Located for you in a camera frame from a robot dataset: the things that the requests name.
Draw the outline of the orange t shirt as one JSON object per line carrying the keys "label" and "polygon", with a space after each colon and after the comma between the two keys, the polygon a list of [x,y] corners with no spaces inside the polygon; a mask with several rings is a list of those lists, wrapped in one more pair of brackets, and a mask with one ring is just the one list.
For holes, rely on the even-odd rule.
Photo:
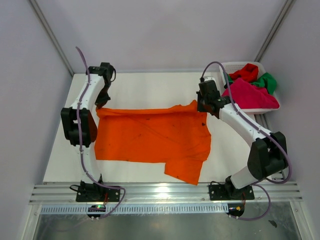
{"label": "orange t shirt", "polygon": [[95,157],[99,161],[164,164],[168,176],[198,185],[211,152],[207,113],[198,103],[162,109],[96,110]]}

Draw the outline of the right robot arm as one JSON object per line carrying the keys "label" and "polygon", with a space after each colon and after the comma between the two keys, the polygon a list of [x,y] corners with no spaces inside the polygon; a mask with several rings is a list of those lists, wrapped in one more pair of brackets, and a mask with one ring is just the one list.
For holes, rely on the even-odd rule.
{"label": "right robot arm", "polygon": [[287,167],[286,138],[273,133],[253,121],[229,96],[221,96],[213,78],[200,78],[197,91],[197,110],[209,113],[233,128],[250,147],[246,166],[228,176],[224,184],[210,191],[210,199],[240,200],[251,190],[251,185],[265,180]]}

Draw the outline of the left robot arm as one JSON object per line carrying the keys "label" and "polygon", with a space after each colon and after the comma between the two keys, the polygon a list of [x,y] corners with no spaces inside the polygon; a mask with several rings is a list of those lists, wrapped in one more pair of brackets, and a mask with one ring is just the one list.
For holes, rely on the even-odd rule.
{"label": "left robot arm", "polygon": [[80,158],[83,170],[80,184],[75,190],[77,202],[102,202],[108,192],[103,187],[103,177],[98,170],[94,145],[98,127],[92,110],[102,108],[111,98],[108,90],[116,78],[116,70],[109,62],[90,66],[86,81],[70,107],[60,112],[64,137],[70,142]]}

